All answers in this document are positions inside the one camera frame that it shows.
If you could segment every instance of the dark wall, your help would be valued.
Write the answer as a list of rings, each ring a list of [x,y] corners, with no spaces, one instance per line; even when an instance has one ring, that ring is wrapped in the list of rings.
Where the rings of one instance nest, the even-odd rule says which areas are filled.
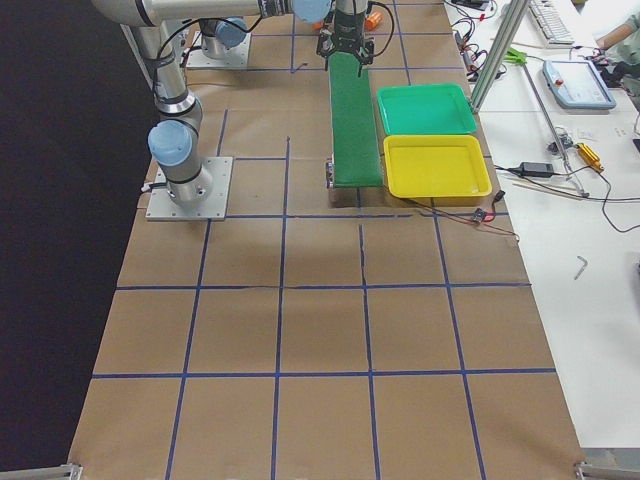
[[[89,0],[0,0],[0,471],[65,463],[157,121]]]

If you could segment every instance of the white mounting plate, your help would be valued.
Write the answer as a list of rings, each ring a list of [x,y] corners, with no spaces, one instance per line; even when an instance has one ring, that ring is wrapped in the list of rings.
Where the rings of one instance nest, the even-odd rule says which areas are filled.
[[[154,188],[147,207],[148,220],[224,220],[227,213],[229,198],[229,184],[233,169],[233,157],[205,157],[202,168],[213,177],[211,191],[200,202],[178,205],[167,192],[166,187]],[[164,183],[166,178],[160,168],[156,174],[155,183]]]
[[[194,50],[189,55],[187,68],[191,70],[246,70],[249,63],[250,44],[251,34],[248,33],[240,45],[225,49],[226,55],[219,59],[207,57],[202,53],[202,50]],[[201,45],[201,40],[198,40],[195,45]]]

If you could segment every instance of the green conveyor belt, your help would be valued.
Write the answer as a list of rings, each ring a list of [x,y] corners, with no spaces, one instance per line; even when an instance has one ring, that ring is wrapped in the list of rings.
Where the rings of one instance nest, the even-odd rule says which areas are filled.
[[[369,72],[358,67],[350,54],[329,57],[335,187],[382,186]]]

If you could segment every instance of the yellow tray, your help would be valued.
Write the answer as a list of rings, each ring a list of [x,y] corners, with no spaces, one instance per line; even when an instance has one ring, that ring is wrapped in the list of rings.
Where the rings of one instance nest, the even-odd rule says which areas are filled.
[[[471,135],[391,135],[384,140],[387,185],[399,198],[482,197],[491,181]]]

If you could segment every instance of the keyboard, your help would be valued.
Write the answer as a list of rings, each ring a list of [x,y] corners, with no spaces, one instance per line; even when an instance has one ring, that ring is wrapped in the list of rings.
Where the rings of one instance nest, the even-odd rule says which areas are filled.
[[[529,14],[544,37],[546,48],[568,48],[575,42],[551,0],[531,0]]]

